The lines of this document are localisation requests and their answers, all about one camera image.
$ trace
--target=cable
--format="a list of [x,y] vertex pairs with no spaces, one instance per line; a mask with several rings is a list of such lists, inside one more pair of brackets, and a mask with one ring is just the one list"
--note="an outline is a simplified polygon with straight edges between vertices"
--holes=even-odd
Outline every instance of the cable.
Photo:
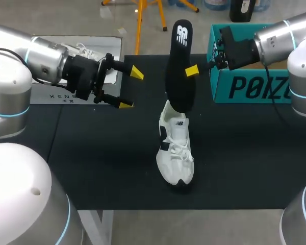
[[[9,49],[7,49],[7,48],[2,48],[2,47],[0,47],[0,51],[4,51],[4,52],[11,53],[11,54],[14,55],[16,58],[18,58],[18,59],[21,61],[21,63],[22,63],[24,66],[26,66],[26,67],[28,68],[28,70],[30,70],[30,68],[28,67],[28,65],[27,65],[27,63],[25,62],[25,60],[24,60],[19,54],[17,54],[16,52],[14,52],[14,51],[12,51],[12,50],[9,50]],[[64,88],[64,89],[66,89],[65,86],[60,85],[60,84],[45,83],[45,82],[39,80],[38,78],[36,78],[33,74],[32,74],[32,78],[33,78],[36,82],[38,82],[38,83],[40,83],[40,84],[43,84],[43,85],[49,85],[49,86],[54,86],[54,87],[59,87],[59,88]]]
[[272,81],[271,81],[271,77],[270,77],[270,72],[269,72],[269,68],[267,66],[264,66],[265,67],[265,71],[266,71],[266,76],[267,76],[267,84],[270,84],[270,97],[271,97],[271,100],[272,100],[272,105],[274,107],[274,110],[278,116],[278,118],[280,119],[280,121],[288,128],[290,128],[290,124],[282,117],[281,113],[279,112],[277,106],[276,106],[276,103],[274,101],[274,97],[273,97],[273,91],[272,91]]

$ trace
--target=white sneaker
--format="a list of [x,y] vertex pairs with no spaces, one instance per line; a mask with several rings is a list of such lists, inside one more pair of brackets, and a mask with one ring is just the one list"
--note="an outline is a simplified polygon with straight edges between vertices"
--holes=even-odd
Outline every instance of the white sneaker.
[[76,47],[66,43],[62,43],[61,45],[65,46],[69,50],[70,56],[75,57],[76,55],[79,55],[95,61],[100,61],[105,57],[105,55],[100,52],[87,49],[85,45],[80,42],[76,44]]
[[176,112],[167,101],[159,121],[160,149],[157,164],[163,178],[175,186],[188,185],[194,175],[188,124],[185,114]]

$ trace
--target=new balance logo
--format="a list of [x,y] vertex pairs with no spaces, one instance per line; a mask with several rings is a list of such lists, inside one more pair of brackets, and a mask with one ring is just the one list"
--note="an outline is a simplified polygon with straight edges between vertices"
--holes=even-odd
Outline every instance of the new balance logo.
[[188,30],[186,27],[178,26],[177,28],[177,41],[187,47]]

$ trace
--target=robotic arm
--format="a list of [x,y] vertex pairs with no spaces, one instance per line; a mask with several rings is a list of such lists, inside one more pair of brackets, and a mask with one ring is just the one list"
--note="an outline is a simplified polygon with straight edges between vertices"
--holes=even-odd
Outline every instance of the robotic arm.
[[[95,103],[104,101],[117,108],[132,102],[105,94],[102,90],[109,69],[135,78],[143,74],[133,65],[115,61],[107,54],[101,62],[68,55],[68,48],[0,25],[0,138],[12,137],[26,126],[32,79],[56,86],[87,100],[94,92]],[[58,83],[67,80],[67,85]]]
[[230,27],[220,31],[217,44],[223,50],[209,67],[233,70],[258,61],[267,67],[288,59],[292,107],[306,116],[306,13],[264,28],[252,39],[235,41]]

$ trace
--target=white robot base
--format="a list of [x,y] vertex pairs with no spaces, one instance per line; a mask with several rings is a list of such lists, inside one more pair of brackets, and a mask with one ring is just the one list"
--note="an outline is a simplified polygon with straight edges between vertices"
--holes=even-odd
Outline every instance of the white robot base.
[[283,245],[306,245],[306,186],[284,210],[279,228]]
[[92,245],[44,159],[0,143],[0,245]]

